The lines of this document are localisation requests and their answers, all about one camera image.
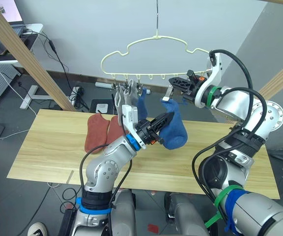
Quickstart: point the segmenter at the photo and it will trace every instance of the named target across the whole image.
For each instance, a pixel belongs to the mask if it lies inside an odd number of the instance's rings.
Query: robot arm
[[[147,144],[156,141],[163,143],[157,133],[167,126],[174,113],[164,113],[152,121],[138,122],[137,108],[123,105],[123,124],[129,131],[109,144],[103,153],[91,160],[86,168],[87,182],[82,191],[80,205],[75,218],[72,236],[82,235],[82,227],[90,228],[93,235],[101,235],[107,229],[110,203],[114,200],[112,190],[119,172],[126,163],[137,155],[137,151],[146,149]]]
[[[215,153],[204,159],[199,166],[197,181],[214,201],[227,187],[245,185],[254,163],[254,155],[267,141],[269,133],[283,124],[283,109],[275,102],[266,101],[265,120],[252,133],[263,113],[262,102],[254,98],[252,114],[244,126],[241,126],[241,122],[247,117],[250,96],[240,90],[228,93],[231,88],[219,87],[220,54],[216,53],[210,59],[213,66],[209,78],[197,76],[189,70],[189,80],[175,77],[169,81],[174,89],[181,90],[183,97],[192,101],[195,106],[208,107],[217,114],[238,122],[226,138],[214,145]],[[234,198],[234,193],[241,196]],[[283,207],[263,195],[244,190],[239,193],[227,192],[219,210],[224,214],[224,220],[228,219],[229,228],[237,235],[283,234]]]

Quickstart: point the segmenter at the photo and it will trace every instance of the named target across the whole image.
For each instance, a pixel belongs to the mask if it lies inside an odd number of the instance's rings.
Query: red object on floor
[[[71,203],[67,203],[65,206],[66,209],[73,209],[74,206]]]
[[[159,233],[159,227],[157,225],[148,224],[147,230],[155,234]]]
[[[114,116],[111,118],[110,121],[109,131],[107,135],[107,144],[112,143],[122,135],[123,135],[122,126],[118,125],[117,116]]]
[[[85,151],[88,152],[96,146],[106,144],[107,131],[110,121],[104,119],[100,113],[94,114],[89,117],[87,125],[87,136],[85,141]],[[99,148],[92,153],[98,153],[101,149]]]

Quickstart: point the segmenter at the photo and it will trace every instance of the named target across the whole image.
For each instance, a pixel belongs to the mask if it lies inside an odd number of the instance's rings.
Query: computer
[[[0,0],[0,13],[12,26],[14,31],[20,36],[23,33],[25,24],[19,14],[14,0]]]

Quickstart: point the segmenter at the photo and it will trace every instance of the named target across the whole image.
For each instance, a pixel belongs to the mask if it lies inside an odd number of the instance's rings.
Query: blue tape
[[[105,210],[88,210],[83,207],[82,205],[82,198],[78,197],[76,199],[76,203],[79,205],[79,209],[81,210],[82,213],[88,214],[88,215],[105,215],[111,212],[111,208],[105,209]]]
[[[127,137],[128,141],[130,142],[130,144],[133,145],[133,147],[135,148],[136,151],[139,151],[141,149],[141,147],[137,143],[136,139],[131,134],[127,134],[126,137]]]
[[[241,189],[233,189],[231,192],[228,193],[228,197],[226,198],[226,214],[228,216],[227,225],[225,231],[228,232],[231,230],[235,235],[241,236],[236,228],[233,221],[233,208],[235,206],[236,201],[244,194],[249,193],[248,191],[241,190]]]

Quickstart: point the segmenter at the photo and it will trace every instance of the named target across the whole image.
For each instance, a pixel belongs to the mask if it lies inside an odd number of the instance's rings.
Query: clothes hanger
[[[188,43],[187,43],[186,41],[180,39],[180,38],[171,37],[171,36],[159,35],[159,33],[158,33],[158,25],[159,25],[159,23],[158,23],[158,22],[159,22],[158,0],[156,0],[156,1],[157,1],[157,29],[156,29],[156,35],[153,36],[153,37],[149,37],[149,38],[143,38],[143,39],[140,39],[140,40],[137,40],[137,41],[134,41],[134,42],[128,44],[128,45],[126,46],[127,52],[125,52],[125,53],[122,53],[122,52],[120,52],[120,51],[114,51],[114,52],[112,52],[112,53],[109,53],[109,54],[105,55],[105,56],[102,58],[101,63],[100,63],[101,70],[102,70],[105,74],[111,75],[114,80],[116,80],[116,77],[117,77],[118,75],[121,75],[121,76],[124,76],[124,78],[126,79],[126,82],[127,82],[127,81],[128,81],[128,77],[132,75],[132,76],[136,76],[136,78],[137,78],[137,80],[138,80],[138,84],[140,85],[141,76],[148,76],[150,80],[152,80],[154,76],[161,76],[161,78],[164,80],[164,79],[166,78],[166,76],[175,76],[175,77],[177,77],[177,76],[179,76],[179,75],[186,75],[187,72],[176,72],[176,73],[114,73],[114,72],[107,72],[107,71],[104,69],[104,65],[103,65],[103,64],[104,64],[104,61],[105,61],[108,57],[110,57],[110,56],[112,56],[112,55],[114,55],[114,54],[120,54],[121,56],[124,57],[124,56],[126,56],[126,55],[128,55],[128,54],[130,53],[130,47],[131,47],[131,46],[133,46],[133,45],[135,45],[135,44],[138,44],[138,43],[141,43],[141,42],[145,42],[145,41],[149,41],[149,40],[159,40],[159,39],[165,38],[165,39],[175,40],[175,41],[178,41],[178,42],[183,43],[184,46],[185,46],[185,52],[187,52],[187,53],[193,54],[193,53],[195,53],[195,52],[197,52],[197,51],[201,51],[201,52],[204,52],[204,53],[209,54],[209,51],[208,51],[208,50],[205,50],[205,49],[202,49],[202,48],[195,48],[194,50],[190,51],[190,50],[188,49]],[[206,72],[206,71],[195,71],[194,73],[195,73],[195,74],[201,74],[201,73],[205,73],[205,72]]]

